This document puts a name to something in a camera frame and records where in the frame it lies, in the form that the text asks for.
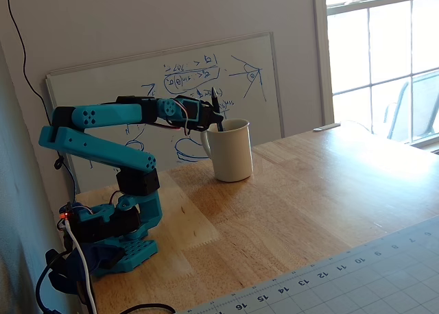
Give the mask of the black teal gripper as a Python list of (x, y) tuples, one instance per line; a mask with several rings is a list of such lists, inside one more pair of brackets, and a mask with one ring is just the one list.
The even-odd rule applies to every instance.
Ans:
[(186, 96), (177, 96), (176, 101), (184, 108), (182, 114), (186, 133), (192, 130), (205, 132), (212, 125), (218, 126), (218, 121), (224, 120), (219, 110), (208, 101)]

